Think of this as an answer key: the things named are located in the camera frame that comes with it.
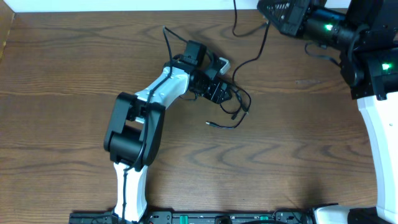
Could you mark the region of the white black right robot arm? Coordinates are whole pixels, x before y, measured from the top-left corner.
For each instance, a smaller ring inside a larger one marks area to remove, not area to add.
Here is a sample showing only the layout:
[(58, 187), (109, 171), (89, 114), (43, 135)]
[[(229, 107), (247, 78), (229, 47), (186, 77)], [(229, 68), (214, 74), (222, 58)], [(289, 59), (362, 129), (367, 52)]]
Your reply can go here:
[(397, 222), (397, 1), (351, 1), (340, 13), (313, 1), (259, 1), (259, 12), (283, 35), (340, 53), (338, 66), (364, 119), (377, 182), (368, 208), (322, 205), (306, 223)]

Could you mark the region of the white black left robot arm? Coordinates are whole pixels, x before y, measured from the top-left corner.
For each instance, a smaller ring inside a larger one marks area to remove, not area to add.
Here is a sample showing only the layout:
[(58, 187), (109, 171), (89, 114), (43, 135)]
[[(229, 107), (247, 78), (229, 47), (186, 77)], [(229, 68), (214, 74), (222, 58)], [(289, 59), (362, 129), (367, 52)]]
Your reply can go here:
[(229, 60), (189, 40), (147, 88), (117, 96), (103, 143), (118, 183), (113, 223), (139, 223), (144, 216), (147, 170), (159, 151), (166, 109), (187, 91), (216, 104), (230, 100), (230, 85), (221, 79), (229, 68)]

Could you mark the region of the wooden side panel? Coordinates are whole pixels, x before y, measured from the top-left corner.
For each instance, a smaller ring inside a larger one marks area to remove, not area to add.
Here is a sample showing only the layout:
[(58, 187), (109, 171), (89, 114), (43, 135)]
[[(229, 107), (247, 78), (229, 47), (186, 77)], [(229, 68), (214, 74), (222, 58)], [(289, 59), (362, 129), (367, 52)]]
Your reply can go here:
[(15, 12), (6, 4), (4, 0), (0, 3), (0, 56), (3, 57)]

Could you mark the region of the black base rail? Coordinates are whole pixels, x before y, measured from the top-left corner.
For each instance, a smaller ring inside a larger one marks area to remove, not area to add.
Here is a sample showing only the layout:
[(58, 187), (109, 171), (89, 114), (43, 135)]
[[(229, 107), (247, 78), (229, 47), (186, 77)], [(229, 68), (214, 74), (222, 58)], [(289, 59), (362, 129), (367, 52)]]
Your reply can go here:
[[(123, 223), (111, 212), (71, 213), (69, 224)], [(279, 209), (263, 213), (183, 213), (154, 211), (145, 214), (138, 224), (246, 224), (246, 223), (314, 223), (311, 214), (299, 210)]]

